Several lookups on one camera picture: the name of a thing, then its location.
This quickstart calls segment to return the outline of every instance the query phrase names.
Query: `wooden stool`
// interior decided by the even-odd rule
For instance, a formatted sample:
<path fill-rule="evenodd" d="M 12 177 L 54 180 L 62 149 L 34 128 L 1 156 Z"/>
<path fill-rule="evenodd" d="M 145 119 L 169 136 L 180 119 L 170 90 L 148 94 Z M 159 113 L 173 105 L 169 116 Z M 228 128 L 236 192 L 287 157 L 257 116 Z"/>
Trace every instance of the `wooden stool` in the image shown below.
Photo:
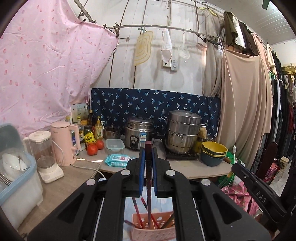
<path fill-rule="evenodd" d="M 288 159 L 287 157 L 284 157 L 284 156 L 283 156 L 283 157 L 281 158 L 281 168 L 283 167 L 284 170 L 283 170 L 283 172 L 281 173 L 281 177 L 283 176 L 284 172 L 286 171 L 286 168 L 287 168 L 288 163 L 289 163 L 289 159 Z"/>

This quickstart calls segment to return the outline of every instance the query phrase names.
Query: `blender base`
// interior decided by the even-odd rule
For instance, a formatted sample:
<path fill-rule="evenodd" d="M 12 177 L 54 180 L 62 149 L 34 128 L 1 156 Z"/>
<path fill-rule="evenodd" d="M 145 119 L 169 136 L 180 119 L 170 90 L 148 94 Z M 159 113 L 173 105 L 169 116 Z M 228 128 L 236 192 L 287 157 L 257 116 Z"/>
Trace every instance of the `blender base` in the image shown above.
<path fill-rule="evenodd" d="M 44 183 L 51 183 L 58 180 L 64 176 L 63 170 L 55 163 L 50 168 L 37 168 L 40 177 Z"/>

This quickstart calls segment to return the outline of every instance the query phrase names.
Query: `black stove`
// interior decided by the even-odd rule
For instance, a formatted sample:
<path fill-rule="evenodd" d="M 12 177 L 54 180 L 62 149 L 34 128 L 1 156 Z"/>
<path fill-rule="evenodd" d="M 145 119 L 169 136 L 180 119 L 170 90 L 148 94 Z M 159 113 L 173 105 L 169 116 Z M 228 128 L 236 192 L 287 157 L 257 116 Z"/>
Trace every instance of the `black stove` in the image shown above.
<path fill-rule="evenodd" d="M 195 161 L 198 159 L 198 154 L 194 151 L 188 154 L 176 154 L 171 152 L 170 150 L 167 149 L 165 146 L 165 139 L 161 139 L 163 142 L 163 146 L 165 149 L 165 154 L 166 154 L 166 160 L 183 160 L 183 161 Z"/>

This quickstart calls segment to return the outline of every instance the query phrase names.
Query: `tomato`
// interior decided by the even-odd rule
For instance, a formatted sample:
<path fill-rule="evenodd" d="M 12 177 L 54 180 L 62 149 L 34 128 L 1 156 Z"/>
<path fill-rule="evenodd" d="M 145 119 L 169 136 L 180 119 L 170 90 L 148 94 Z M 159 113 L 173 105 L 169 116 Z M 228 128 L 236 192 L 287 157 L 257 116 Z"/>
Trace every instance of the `tomato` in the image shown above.
<path fill-rule="evenodd" d="M 97 140 L 96 141 L 96 146 L 97 146 L 98 150 L 103 150 L 104 142 L 102 140 Z"/>
<path fill-rule="evenodd" d="M 87 147 L 87 154 L 90 155 L 90 156 L 93 156 L 95 154 L 98 153 L 98 148 L 95 144 L 90 144 L 88 147 Z"/>

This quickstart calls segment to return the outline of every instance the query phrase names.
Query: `small saucepan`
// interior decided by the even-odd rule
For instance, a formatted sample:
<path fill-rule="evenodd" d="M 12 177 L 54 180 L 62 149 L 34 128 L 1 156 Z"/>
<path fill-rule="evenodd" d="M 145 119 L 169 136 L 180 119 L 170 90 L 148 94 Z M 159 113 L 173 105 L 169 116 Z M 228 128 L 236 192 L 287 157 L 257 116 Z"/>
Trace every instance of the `small saucepan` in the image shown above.
<path fill-rule="evenodd" d="M 107 139 L 120 139 L 121 128 L 115 127 L 113 124 L 111 126 L 106 126 L 103 131 L 104 138 Z"/>

